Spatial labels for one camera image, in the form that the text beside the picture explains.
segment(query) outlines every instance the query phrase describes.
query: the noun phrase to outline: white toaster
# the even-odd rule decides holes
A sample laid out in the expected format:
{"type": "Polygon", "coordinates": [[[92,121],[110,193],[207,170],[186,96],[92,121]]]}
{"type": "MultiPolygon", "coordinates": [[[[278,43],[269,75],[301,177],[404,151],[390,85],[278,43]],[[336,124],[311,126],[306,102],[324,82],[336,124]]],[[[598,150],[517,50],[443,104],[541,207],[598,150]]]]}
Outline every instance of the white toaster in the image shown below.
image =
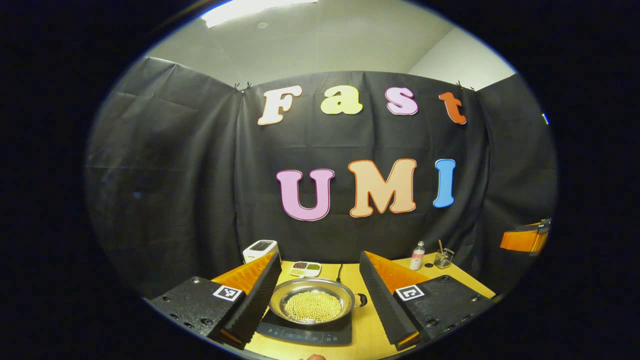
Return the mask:
{"type": "Polygon", "coordinates": [[[248,264],[253,260],[269,254],[270,252],[279,253],[278,242],[275,240],[258,240],[242,251],[244,263],[248,264]]]}

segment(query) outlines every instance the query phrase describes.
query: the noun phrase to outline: metal pan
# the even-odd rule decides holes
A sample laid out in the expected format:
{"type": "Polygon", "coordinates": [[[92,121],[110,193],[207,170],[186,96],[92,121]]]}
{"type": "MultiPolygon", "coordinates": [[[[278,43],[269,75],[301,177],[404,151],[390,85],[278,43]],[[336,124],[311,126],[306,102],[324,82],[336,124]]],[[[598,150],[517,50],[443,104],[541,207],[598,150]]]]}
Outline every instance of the metal pan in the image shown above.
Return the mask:
{"type": "Polygon", "coordinates": [[[269,308],[272,312],[274,312],[274,314],[290,322],[299,323],[302,325],[315,325],[319,323],[338,320],[339,318],[342,318],[343,316],[350,313],[354,307],[365,306],[367,304],[367,296],[360,293],[358,295],[360,296],[360,305],[356,306],[353,292],[339,282],[319,278],[295,279],[283,282],[282,284],[276,286],[276,288],[273,290],[271,301],[269,302],[269,308]],[[323,322],[317,322],[314,319],[295,319],[285,310],[287,301],[292,296],[307,291],[323,292],[337,297],[342,306],[340,313],[331,320],[323,322]]]}

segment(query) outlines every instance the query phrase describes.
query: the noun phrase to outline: white wall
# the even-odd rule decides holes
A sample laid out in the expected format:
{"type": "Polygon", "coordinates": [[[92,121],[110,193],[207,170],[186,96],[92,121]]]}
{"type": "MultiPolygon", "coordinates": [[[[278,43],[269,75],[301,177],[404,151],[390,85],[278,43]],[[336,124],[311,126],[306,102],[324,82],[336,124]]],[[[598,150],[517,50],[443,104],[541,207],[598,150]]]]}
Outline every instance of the white wall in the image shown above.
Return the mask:
{"type": "Polygon", "coordinates": [[[460,28],[453,28],[409,74],[480,90],[515,74],[502,57],[460,28]]]}

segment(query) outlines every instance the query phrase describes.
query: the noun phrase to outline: yellow letter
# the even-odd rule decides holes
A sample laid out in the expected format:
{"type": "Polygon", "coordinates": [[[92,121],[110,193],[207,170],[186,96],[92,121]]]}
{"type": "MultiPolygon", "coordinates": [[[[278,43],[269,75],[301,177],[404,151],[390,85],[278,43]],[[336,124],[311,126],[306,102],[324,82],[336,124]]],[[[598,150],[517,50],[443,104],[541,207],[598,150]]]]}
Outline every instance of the yellow letter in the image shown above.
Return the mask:
{"type": "Polygon", "coordinates": [[[267,101],[264,103],[262,117],[258,119],[258,125],[281,122],[284,116],[278,112],[280,107],[282,107],[282,111],[289,111],[293,103],[293,96],[300,96],[301,94],[302,88],[299,85],[264,92],[264,97],[267,98],[267,101]]]}
{"type": "Polygon", "coordinates": [[[392,195],[394,203],[389,208],[392,213],[415,210],[413,170],[416,166],[413,159],[398,159],[385,181],[373,161],[358,160],[350,163],[349,171],[356,177],[356,206],[349,214],[355,218],[373,214],[373,209],[369,206],[369,195],[381,214],[387,209],[392,195]]]}
{"type": "Polygon", "coordinates": [[[320,104],[325,114],[357,114],[362,110],[358,100],[358,89],[349,85],[334,86],[324,92],[327,98],[320,104]]]}

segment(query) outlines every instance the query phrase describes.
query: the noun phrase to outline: power cord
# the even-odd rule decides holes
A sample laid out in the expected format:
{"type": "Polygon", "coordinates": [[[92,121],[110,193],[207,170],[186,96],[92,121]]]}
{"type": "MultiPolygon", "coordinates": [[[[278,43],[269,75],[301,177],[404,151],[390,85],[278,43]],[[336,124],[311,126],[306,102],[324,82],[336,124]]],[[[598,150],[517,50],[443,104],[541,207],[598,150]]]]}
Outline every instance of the power cord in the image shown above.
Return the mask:
{"type": "Polygon", "coordinates": [[[342,271],[342,266],[344,264],[340,264],[340,268],[338,269],[338,278],[336,279],[337,282],[340,282],[340,271],[342,271]]]}

